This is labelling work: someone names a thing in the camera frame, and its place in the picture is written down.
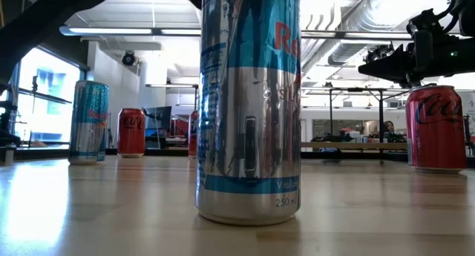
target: silver can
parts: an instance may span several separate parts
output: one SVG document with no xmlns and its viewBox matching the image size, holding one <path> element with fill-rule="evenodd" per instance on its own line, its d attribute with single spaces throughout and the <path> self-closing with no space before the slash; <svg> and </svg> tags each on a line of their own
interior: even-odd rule
<svg viewBox="0 0 475 256">
<path fill-rule="evenodd" d="M 109 87 L 99 82 L 78 81 L 74 90 L 70 164 L 96 164 L 105 158 Z"/>
<path fill-rule="evenodd" d="M 284 222 L 300 207 L 300 0 L 204 0 L 195 205 Z"/>
</svg>

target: aluminum can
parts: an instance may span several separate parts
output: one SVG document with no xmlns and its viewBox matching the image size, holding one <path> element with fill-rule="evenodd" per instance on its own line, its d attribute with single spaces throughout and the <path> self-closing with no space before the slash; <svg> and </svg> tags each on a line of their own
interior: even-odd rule
<svg viewBox="0 0 475 256">
<path fill-rule="evenodd" d="M 203 0 L 195 205 L 269 225 L 300 207 L 300 0 Z"/>
<path fill-rule="evenodd" d="M 412 90 L 406 119 L 410 166 L 436 173 L 457 173 L 466 167 L 462 101 L 452 86 Z"/>
<path fill-rule="evenodd" d="M 198 138 L 198 111 L 193 111 L 188 120 L 188 156 L 196 159 Z"/>
<path fill-rule="evenodd" d="M 105 158 L 109 87 L 78 81 L 74 91 L 69 163 L 97 164 Z"/>
<path fill-rule="evenodd" d="M 117 154 L 141 157 L 145 153 L 145 114 L 139 108 L 123 108 L 117 126 Z"/>
</svg>

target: table surface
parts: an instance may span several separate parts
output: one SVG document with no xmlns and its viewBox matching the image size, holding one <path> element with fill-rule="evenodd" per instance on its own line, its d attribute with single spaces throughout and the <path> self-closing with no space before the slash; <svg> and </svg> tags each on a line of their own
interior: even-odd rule
<svg viewBox="0 0 475 256">
<path fill-rule="evenodd" d="M 303 160 L 296 218 L 268 227 L 197 216 L 187 158 L 0 167 L 0 255 L 475 255 L 475 172 Z"/>
</svg>

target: can bottom rim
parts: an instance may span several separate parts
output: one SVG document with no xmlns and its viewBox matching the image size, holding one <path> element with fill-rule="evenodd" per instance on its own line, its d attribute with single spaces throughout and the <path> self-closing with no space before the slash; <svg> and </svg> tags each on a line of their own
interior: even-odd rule
<svg viewBox="0 0 475 256">
<path fill-rule="evenodd" d="M 412 165 L 410 167 L 414 169 L 414 171 L 427 174 L 458 174 L 459 172 L 465 170 L 464 168 L 428 168 Z"/>
<path fill-rule="evenodd" d="M 271 225 L 276 225 L 279 223 L 285 223 L 295 218 L 295 214 L 292 214 L 292 215 L 286 215 L 286 216 L 272 218 L 272 219 L 267 219 L 267 218 L 257 219 L 257 220 L 232 219 L 232 218 L 217 217 L 214 215 L 205 214 L 201 211 L 199 212 L 199 215 L 215 223 L 222 223 L 222 224 L 231 225 L 231 226 L 271 226 Z"/>
<path fill-rule="evenodd" d="M 103 164 L 103 162 L 81 162 L 81 161 L 74 161 L 74 160 L 68 160 L 70 165 L 100 165 Z"/>
<path fill-rule="evenodd" d="M 124 157 L 124 158 L 138 158 L 143 156 L 143 153 L 141 154 L 119 154 L 119 156 Z"/>
</svg>

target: person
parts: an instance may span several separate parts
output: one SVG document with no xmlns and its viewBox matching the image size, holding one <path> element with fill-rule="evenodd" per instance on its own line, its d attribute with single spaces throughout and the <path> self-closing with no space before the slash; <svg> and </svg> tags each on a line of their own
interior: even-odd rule
<svg viewBox="0 0 475 256">
<path fill-rule="evenodd" d="M 384 132 L 385 133 L 394 133 L 394 123 L 391 121 L 384 122 Z"/>
<path fill-rule="evenodd" d="M 394 133 L 394 123 L 391 121 L 384 122 L 384 138 L 388 142 L 406 142 L 406 139 L 401 134 Z"/>
</svg>

